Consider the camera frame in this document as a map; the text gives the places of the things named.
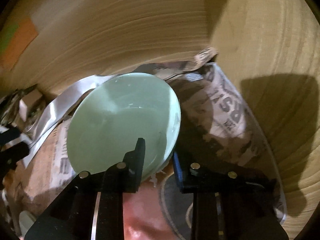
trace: mint green bowl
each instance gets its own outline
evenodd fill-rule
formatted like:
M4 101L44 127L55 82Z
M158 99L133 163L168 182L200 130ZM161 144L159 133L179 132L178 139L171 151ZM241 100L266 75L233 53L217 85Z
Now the mint green bowl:
M76 173L98 173L122 161L146 141L142 180L166 164L181 121L178 98L162 79L145 73L112 78L92 91L76 110L67 151Z

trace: aluminum foil strip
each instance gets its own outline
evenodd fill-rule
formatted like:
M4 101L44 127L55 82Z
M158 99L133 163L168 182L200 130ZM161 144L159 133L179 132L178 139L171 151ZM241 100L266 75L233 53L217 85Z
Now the aluminum foil strip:
M57 98L55 98L45 108L36 127L33 141L30 144L30 154L23 159L25 167L27 167L40 149L45 139L49 136L56 125L63 119L65 114L68 114L81 99L82 95L89 90L95 89L107 80L115 77L93 75L85 77L69 86Z

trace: wood grain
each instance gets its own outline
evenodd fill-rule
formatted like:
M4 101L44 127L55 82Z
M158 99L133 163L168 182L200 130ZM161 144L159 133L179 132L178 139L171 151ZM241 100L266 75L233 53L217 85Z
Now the wood grain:
M211 45L274 151L290 239L320 200L320 26L304 0L20 0L7 23L30 15L38 37L1 91L39 83L57 95L91 74L190 59Z
M217 62L275 154L293 239L320 200L319 23L304 0L207 1Z

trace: metal screw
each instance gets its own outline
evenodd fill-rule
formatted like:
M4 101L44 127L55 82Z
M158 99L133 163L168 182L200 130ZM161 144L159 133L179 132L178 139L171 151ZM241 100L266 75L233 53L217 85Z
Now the metal screw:
M229 171L228 176L232 179L235 179L238 175L234 171Z
M124 162L120 162L117 164L118 169L124 169L127 165Z
M190 165L190 168L193 170L198 170L200 168L200 164L199 163L192 163Z
M87 171L81 171L80 173L79 173L79 177L81 178L81 179L84 179L84 178L86 178L86 177L88 177L89 176L89 172L87 172Z

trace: black lettering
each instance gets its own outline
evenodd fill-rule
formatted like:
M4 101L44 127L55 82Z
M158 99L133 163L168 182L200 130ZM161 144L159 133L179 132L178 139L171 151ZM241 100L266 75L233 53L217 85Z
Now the black lettering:
M224 96L224 94L221 94L217 98L212 99L212 101L216 104L219 101L219 99L222 98L223 96Z
M230 111L230 105L232 104L232 99L230 97L226 97L222 100L222 103L219 104L220 108L222 109L223 112L229 112Z
M242 115L242 105L235 101L235 109L231 112L230 116L232 120L236 123L239 123Z

